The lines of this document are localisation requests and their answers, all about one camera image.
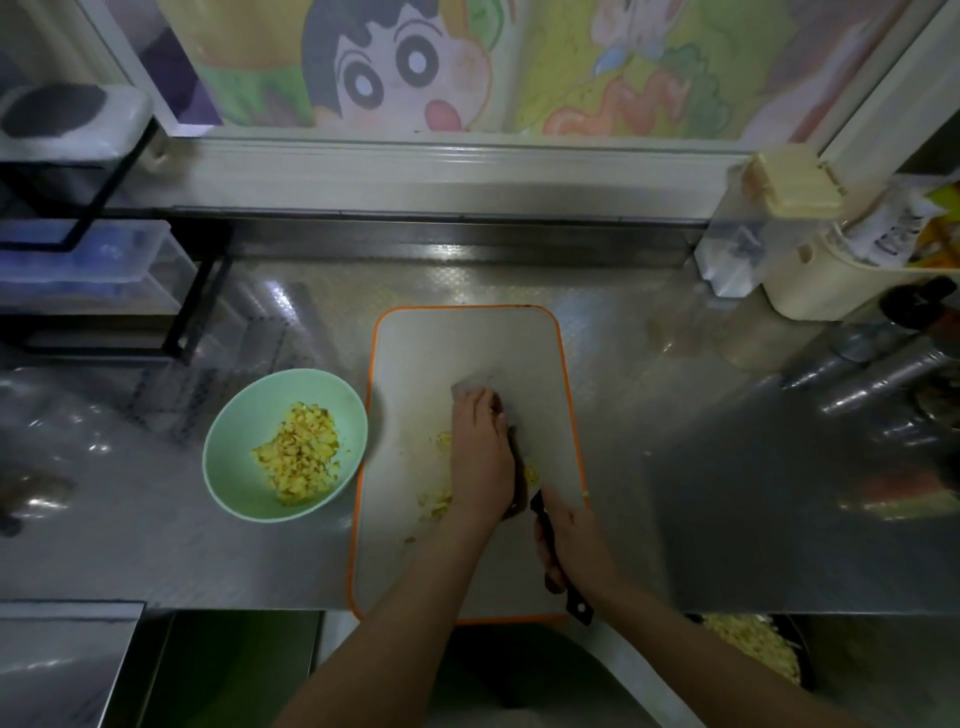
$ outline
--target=bowl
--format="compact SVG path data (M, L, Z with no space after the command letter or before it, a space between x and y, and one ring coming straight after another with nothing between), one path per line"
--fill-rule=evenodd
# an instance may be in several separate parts
M337 485L297 505L282 505L252 450L274 439L296 402L329 410L337 428ZM225 510L241 519L280 522L305 516L336 498L357 472L367 446L367 410L353 388L319 369L288 369L258 379L227 403L206 433L204 480Z

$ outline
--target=white cutting board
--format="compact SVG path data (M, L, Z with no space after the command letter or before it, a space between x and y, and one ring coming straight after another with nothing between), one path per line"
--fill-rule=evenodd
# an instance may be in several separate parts
M567 503L584 499L583 471L560 326L536 306L397 308L373 333L367 399L371 439L358 478L349 603L362 618L396 582L436 522L418 495L449 486L450 387L495 372L526 465ZM536 492L531 488L530 495ZM565 596L543 586L536 516L502 522L487 546L460 621L523 621L564 614Z

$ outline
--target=forearm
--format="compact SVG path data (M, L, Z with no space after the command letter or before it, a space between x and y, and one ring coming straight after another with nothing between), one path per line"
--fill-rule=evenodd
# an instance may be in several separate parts
M490 529L449 513L274 728L419 726Z
M593 604L708 728L865 726L637 587L617 587Z

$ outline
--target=cartoon eye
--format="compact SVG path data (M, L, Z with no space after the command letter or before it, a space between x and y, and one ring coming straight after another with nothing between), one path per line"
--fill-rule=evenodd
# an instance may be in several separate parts
M440 70L437 49L423 36L404 38L396 47L396 70L413 88L429 86Z
M376 109L383 103L383 82L376 71L361 61L354 61L344 69L344 88L361 109Z

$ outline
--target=cartoon mouth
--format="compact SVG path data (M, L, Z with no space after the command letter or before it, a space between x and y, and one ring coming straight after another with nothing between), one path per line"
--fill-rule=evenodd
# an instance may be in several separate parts
M440 99L434 99L423 110L427 128L431 132L462 132L464 123L453 105Z

